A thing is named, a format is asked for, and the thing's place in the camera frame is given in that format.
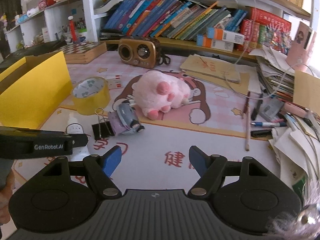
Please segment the packing tape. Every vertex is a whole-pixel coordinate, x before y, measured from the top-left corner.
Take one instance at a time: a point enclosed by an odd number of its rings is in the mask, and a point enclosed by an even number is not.
[[[79,114],[92,115],[105,108],[110,101],[108,82],[102,77],[80,81],[72,92],[72,100]]]

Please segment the white cable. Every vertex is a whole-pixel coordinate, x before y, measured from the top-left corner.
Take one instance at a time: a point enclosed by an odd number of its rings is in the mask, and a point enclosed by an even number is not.
[[[256,0],[253,0],[253,1],[254,1],[254,10],[255,10],[255,9],[257,8],[257,3],[256,3]],[[240,55],[240,57],[238,58],[238,60],[235,62],[235,65],[239,63],[239,61],[241,60],[241,58],[243,57],[243,55],[244,55],[245,52],[247,51],[247,48],[248,48],[248,46],[249,46],[249,44],[250,44],[251,39],[253,38],[253,26],[254,26],[254,23],[255,23],[255,21],[256,21],[256,16],[257,16],[257,13],[256,13],[256,11],[255,11],[254,19],[253,19],[253,21],[252,21],[252,31],[251,31],[250,40],[249,40],[249,42],[248,42],[248,45],[245,45],[245,46],[244,46],[244,50],[243,50],[242,54]],[[297,63],[297,64],[291,66],[289,69],[292,69],[292,68],[294,68],[294,67],[297,66],[297,65],[304,65],[304,66],[306,66],[306,67],[311,71],[311,73],[313,74],[313,76],[315,76],[315,74],[313,73],[312,69],[311,69],[309,66],[307,66],[307,65],[305,65],[305,64],[302,64],[302,63]],[[237,94],[240,94],[241,96],[243,96],[243,97],[245,97],[245,98],[249,98],[249,99],[253,99],[253,100],[264,100],[264,99],[270,98],[272,95],[274,95],[276,92],[278,92],[278,89],[279,89],[280,86],[282,85],[283,79],[284,79],[284,77],[285,77],[286,74],[287,74],[287,73],[284,72],[284,74],[282,75],[281,80],[280,80],[280,82],[279,82],[279,85],[276,87],[276,89],[273,90],[273,92],[272,92],[270,95],[268,95],[268,96],[266,96],[266,97],[263,97],[263,98],[251,98],[251,97],[248,97],[248,96],[246,96],[246,95],[244,95],[244,94],[239,93],[238,91],[235,91],[235,90],[231,87],[229,81],[227,80],[226,72],[224,73],[224,79],[226,80],[228,86],[229,86],[234,92],[236,92]]]

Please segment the pink plush toy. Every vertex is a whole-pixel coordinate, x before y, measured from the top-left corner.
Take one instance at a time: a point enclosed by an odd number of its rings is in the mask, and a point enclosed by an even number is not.
[[[190,93],[190,87],[183,79],[152,70],[139,79],[133,96],[143,114],[155,120],[159,111],[167,113],[171,108],[187,105]]]

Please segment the human hand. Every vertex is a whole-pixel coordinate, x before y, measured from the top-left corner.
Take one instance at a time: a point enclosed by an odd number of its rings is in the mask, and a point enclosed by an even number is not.
[[[6,224],[10,221],[8,210],[9,200],[12,196],[12,190],[15,187],[14,174],[10,171],[4,189],[0,191],[0,224]]]

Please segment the black marker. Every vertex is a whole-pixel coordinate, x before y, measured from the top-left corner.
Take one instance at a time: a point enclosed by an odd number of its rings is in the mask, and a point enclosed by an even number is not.
[[[251,114],[252,121],[255,121],[257,119],[257,115],[259,113],[260,106],[262,103],[263,103],[263,100],[258,100],[258,103],[257,103],[256,107],[253,109],[252,114]]]

